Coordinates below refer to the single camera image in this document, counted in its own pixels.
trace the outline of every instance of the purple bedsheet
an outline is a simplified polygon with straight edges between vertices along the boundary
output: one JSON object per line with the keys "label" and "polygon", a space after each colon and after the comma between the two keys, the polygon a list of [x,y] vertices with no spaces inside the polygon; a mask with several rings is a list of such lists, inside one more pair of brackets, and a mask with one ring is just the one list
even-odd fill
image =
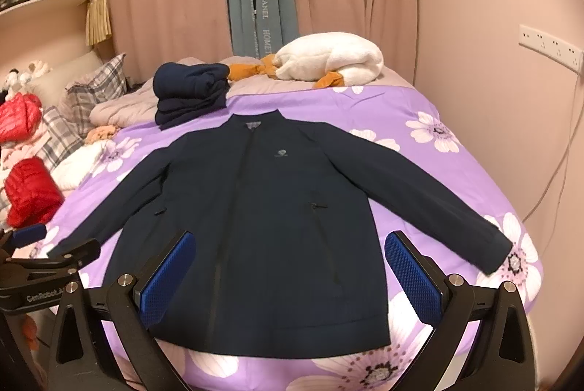
{"label": "purple bedsheet", "polygon": [[[167,131],[161,132],[151,123],[124,129],[112,141],[98,167],[66,199],[48,226],[47,238],[37,245],[36,251],[46,254],[67,237],[152,150],[170,144],[185,132],[219,126],[232,113],[258,114],[274,109],[290,119],[326,121],[388,149],[399,150],[447,185],[514,242],[512,253],[497,272],[484,276],[442,244],[372,201],[380,244],[387,234],[403,230],[446,274],[456,272],[472,284],[491,287],[511,279],[517,283],[527,309],[530,308],[541,285],[542,269],[537,252],[509,201],[452,132],[440,123],[436,108],[420,93],[402,87],[351,87],[237,96],[229,100],[227,109]],[[111,238],[103,246],[101,257],[82,270],[86,287],[101,285],[117,239],[118,235]],[[388,390],[418,353],[431,328],[418,321],[395,276],[387,267],[386,271],[390,347],[319,360],[219,357],[169,344],[163,344],[163,348],[187,383],[209,390]],[[476,329],[477,324],[468,326],[459,353],[468,350]],[[115,353],[125,357],[112,326],[107,327],[107,333]]]}

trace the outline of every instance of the blue gripper pad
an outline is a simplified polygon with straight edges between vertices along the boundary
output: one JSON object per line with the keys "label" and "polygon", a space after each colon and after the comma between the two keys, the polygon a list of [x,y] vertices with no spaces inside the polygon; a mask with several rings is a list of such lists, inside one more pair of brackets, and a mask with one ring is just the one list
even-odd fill
{"label": "blue gripper pad", "polygon": [[420,321],[436,327],[442,318],[440,292],[395,233],[385,239],[385,259]]}
{"label": "blue gripper pad", "polygon": [[195,237],[185,234],[140,294],[140,318],[147,329],[159,323],[195,257]]}
{"label": "blue gripper pad", "polygon": [[10,241],[14,248],[24,248],[44,239],[46,235],[47,227],[39,223],[30,227],[20,228],[20,230],[14,230]]}

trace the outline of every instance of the navy jacket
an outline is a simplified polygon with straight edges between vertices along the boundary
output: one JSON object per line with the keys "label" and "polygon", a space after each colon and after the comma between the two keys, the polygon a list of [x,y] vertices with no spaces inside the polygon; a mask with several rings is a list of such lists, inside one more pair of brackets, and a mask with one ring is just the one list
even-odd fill
{"label": "navy jacket", "polygon": [[233,115],[154,151],[51,256],[90,237],[104,243],[124,227],[110,283],[190,231],[197,257],[154,336],[226,355],[346,355],[389,344],[369,198],[485,273],[511,249],[399,153],[274,111]]}

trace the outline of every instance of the jacket sleeve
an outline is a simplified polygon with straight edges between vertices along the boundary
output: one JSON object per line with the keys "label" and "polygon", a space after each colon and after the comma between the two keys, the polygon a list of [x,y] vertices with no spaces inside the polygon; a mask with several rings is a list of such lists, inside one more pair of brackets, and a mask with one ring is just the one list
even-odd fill
{"label": "jacket sleeve", "polygon": [[166,168],[172,160],[173,145],[154,150],[133,168],[75,231],[49,252],[49,257],[62,254],[90,238],[103,245],[136,211],[159,196]]}
{"label": "jacket sleeve", "polygon": [[392,149],[326,123],[310,123],[331,163],[369,198],[490,274],[512,247],[458,196]]}

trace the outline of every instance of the plush duck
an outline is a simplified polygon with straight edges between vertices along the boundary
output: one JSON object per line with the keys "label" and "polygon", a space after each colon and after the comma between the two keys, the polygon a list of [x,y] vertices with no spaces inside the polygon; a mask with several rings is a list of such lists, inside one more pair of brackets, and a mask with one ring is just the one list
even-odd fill
{"label": "plush duck", "polygon": [[316,81],[314,88],[361,86],[375,80],[384,63],[377,45],[346,32],[299,37],[262,62],[264,65],[230,66],[230,80],[266,74],[280,80]]}

